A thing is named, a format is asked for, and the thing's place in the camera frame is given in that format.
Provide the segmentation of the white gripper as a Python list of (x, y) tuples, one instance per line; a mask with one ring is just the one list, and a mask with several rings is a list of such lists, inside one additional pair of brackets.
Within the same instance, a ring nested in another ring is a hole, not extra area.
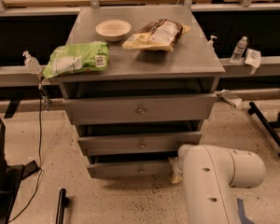
[(169, 157), (168, 161), (173, 166), (174, 174), (171, 178), (172, 184), (178, 184), (183, 181), (183, 160), (179, 157)]

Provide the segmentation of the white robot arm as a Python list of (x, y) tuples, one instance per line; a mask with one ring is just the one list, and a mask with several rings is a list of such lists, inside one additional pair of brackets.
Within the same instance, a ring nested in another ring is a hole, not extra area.
[(254, 224), (232, 189), (251, 189), (265, 179), (263, 160), (250, 151), (183, 145), (169, 162), (172, 181), (183, 182), (189, 224)]

